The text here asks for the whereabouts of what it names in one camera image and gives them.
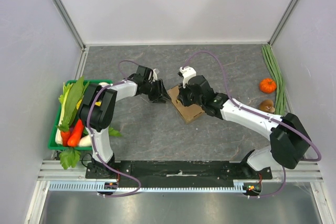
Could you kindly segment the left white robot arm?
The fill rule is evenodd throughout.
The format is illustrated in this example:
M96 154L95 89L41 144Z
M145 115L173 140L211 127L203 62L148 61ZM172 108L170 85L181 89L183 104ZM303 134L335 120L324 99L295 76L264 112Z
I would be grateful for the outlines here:
M171 101L163 80L157 77L157 70L145 66L138 66L136 73L118 83L92 83L86 88L78 116L90 137L93 158L100 162L97 173L103 178L111 178L115 173L115 165L110 162L114 153L110 145L109 127L116 102L140 94L147 95L153 103Z

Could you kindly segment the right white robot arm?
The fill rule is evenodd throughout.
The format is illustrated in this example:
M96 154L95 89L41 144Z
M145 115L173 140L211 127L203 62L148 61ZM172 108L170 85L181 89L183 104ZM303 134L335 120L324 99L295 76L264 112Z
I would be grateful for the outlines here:
M196 104L207 115L245 126L270 141L269 146L247 154L246 162L240 166L245 178L254 178L260 170L277 165L295 169L310 147L304 140L308 134L296 115L273 115L244 106L224 93L214 92L201 75L181 77L177 98L183 106Z

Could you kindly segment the brown cardboard box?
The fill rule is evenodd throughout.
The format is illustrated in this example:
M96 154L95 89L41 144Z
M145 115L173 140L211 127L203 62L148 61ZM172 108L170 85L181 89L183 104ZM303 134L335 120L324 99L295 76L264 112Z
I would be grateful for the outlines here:
M175 86L167 91L168 95L171 98L171 102L173 106L176 108L179 115L182 117L183 121L186 124L189 124L200 116L205 114L202 108L196 104L192 104L190 106L183 106L182 103L177 99L178 96L178 86Z

